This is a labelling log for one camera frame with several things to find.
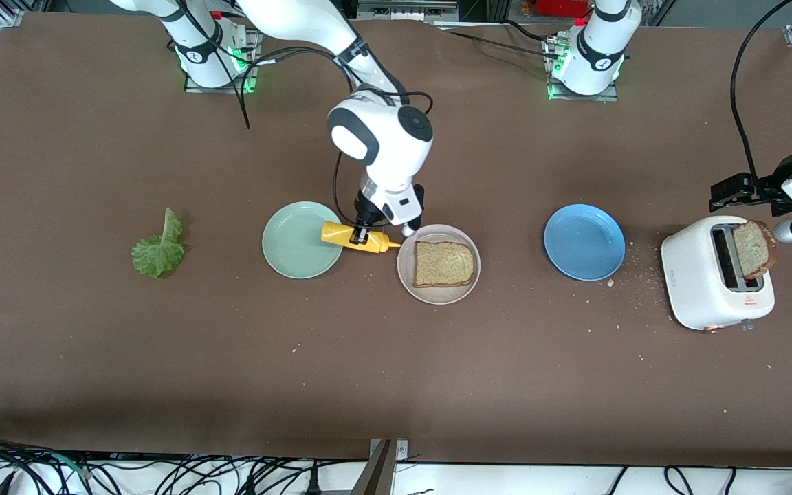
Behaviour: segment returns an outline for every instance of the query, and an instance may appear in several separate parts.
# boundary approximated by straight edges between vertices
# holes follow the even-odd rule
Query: plate
[[[570,204],[556,211],[546,223],[543,244],[557,269],[587,282],[613,275],[625,259],[619,224],[590,204]]]
[[[472,250],[472,257],[475,258],[475,273],[472,274],[472,281],[469,285],[459,287],[415,287],[415,245],[418,241],[424,242],[456,242],[468,245]],[[399,280],[402,285],[419,300],[430,304],[450,304],[462,300],[466,294],[472,291],[475,284],[479,281],[481,273],[481,257],[479,250],[475,247],[472,239],[460,229],[450,225],[427,225],[418,229],[399,248],[399,257],[396,259],[396,268],[399,270]]]
[[[342,247],[320,240],[323,223],[338,216],[319,203],[299,201],[274,213],[261,235],[267,264],[289,278],[313,278],[336,264]]]

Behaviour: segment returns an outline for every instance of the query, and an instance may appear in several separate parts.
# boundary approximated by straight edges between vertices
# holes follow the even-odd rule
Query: toasted bread
[[[748,220],[732,229],[732,237],[744,278],[762,276],[776,264],[776,238],[765,223]]]
[[[475,257],[456,242],[423,242],[415,245],[415,287],[469,285],[475,274]]]

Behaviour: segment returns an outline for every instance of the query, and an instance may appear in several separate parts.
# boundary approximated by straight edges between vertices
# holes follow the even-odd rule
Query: mustard bottle
[[[384,253],[389,248],[398,248],[400,244],[390,242],[390,237],[383,232],[368,231],[368,238],[365,244],[354,244],[350,242],[353,237],[353,226],[342,225],[341,223],[326,222],[323,224],[323,232],[320,239],[330,244],[343,245],[353,250],[368,251],[368,253]]]

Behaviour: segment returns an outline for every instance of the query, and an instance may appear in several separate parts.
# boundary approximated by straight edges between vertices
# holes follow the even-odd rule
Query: light green plate
[[[274,213],[261,235],[267,264],[289,278],[313,278],[329,270],[342,247],[320,240],[326,220],[338,223],[338,216],[311,201],[299,201]]]

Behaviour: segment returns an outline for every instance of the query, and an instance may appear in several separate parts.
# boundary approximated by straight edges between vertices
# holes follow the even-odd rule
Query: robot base
[[[541,43],[543,51],[546,53],[559,54],[564,53],[566,47],[569,46],[569,32],[559,31],[554,37],[549,37],[549,40]],[[556,61],[550,58],[546,59],[546,82],[547,91],[550,100],[576,100],[576,101],[618,101],[619,95],[616,94],[616,81],[610,82],[610,85],[601,93],[593,95],[585,95],[574,93],[570,91],[560,79],[554,78],[552,72],[556,66]]]
[[[551,70],[548,69],[549,63],[546,66],[546,82],[550,100],[604,101],[604,103],[619,101],[619,96],[616,94],[616,82],[610,82],[607,89],[598,94],[591,96],[578,94],[570,91],[559,79],[553,78]]]
[[[238,37],[243,38],[242,43],[239,43],[239,46],[243,46],[239,52],[235,53],[242,59],[249,60],[251,62],[257,61],[261,57],[261,41],[264,40],[264,35],[261,32],[258,32],[254,29],[240,29],[238,31]],[[219,53],[219,56],[222,57],[222,62],[224,63],[235,63],[236,60],[233,57],[229,56],[229,54]],[[250,94],[254,93],[255,91],[255,84],[256,80],[259,76],[259,69],[258,67],[252,68],[249,72],[249,76],[246,76],[246,82],[244,84],[244,71],[240,71],[236,76],[234,76],[234,85],[238,85],[238,90],[241,93]],[[183,90],[186,93],[203,93],[203,94],[233,94],[234,87],[231,84],[224,85],[223,87],[217,88],[210,88],[210,87],[202,87],[198,85],[191,76],[188,75],[188,72],[185,74],[185,85]]]
[[[250,94],[255,92],[255,82],[258,78],[259,69],[258,67],[252,68],[252,71],[249,73],[249,76],[246,78],[246,84],[243,85],[243,74],[236,75],[234,78],[234,84],[238,87],[238,91],[240,93]],[[185,75],[185,87],[183,90],[186,93],[204,93],[204,94],[234,94],[234,87],[232,85],[224,85],[223,87],[217,88],[207,88],[198,85],[194,79],[191,78],[188,74]]]

